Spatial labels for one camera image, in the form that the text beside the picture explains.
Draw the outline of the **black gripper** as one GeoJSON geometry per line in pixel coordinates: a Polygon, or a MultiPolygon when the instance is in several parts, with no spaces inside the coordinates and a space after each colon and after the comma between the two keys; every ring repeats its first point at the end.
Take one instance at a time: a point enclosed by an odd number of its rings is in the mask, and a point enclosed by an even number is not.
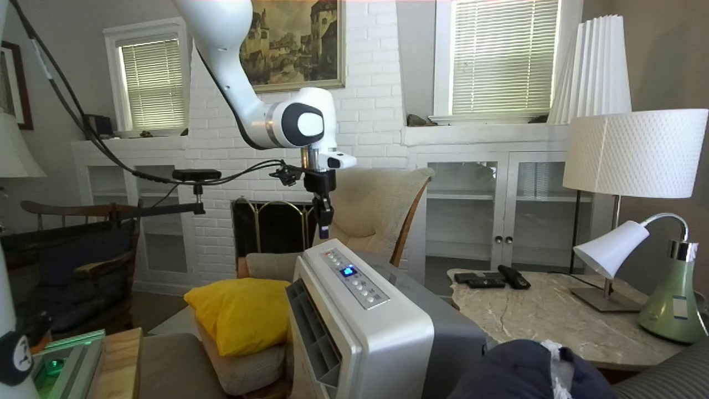
{"type": "Polygon", "coordinates": [[[327,172],[307,172],[305,187],[313,193],[313,209],[317,215],[317,234],[322,239],[331,238],[331,224],[336,215],[336,205],[331,202],[331,193],[338,188],[338,176],[333,170],[327,172]]]}

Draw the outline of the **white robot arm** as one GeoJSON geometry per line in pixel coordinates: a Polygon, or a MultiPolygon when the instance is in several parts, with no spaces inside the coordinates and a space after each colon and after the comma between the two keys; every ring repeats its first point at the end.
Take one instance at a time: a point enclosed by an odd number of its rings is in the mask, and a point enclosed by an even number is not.
{"type": "Polygon", "coordinates": [[[174,0],[189,24],[197,54],[254,149],[299,149],[305,187],[313,193],[317,234],[331,238],[338,170],[357,164],[338,143],[336,97],[305,86],[293,97],[266,103],[243,65],[243,45],[254,21],[254,0],[174,0]]]}

